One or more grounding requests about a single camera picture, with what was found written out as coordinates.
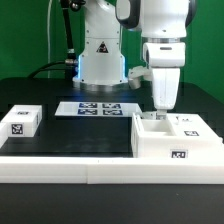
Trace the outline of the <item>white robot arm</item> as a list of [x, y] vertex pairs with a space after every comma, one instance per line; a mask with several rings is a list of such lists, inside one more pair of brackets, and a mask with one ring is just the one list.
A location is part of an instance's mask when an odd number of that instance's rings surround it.
[[[137, 89], [143, 79], [152, 83], [156, 119], [163, 119], [176, 103], [180, 68], [185, 64], [186, 27], [192, 22], [197, 0], [60, 0], [65, 14], [68, 56], [73, 62], [69, 79], [78, 88], [111, 91], [121, 86]], [[70, 10], [84, 11], [85, 47], [73, 48]], [[122, 30], [142, 37], [144, 67], [125, 69], [121, 53]]]

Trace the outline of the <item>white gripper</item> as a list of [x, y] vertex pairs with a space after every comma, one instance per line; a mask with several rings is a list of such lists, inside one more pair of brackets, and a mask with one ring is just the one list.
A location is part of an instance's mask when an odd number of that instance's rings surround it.
[[166, 110], [173, 109], [176, 103], [180, 68], [185, 65], [185, 44], [146, 42], [143, 59], [151, 74], [156, 119], [165, 120]]

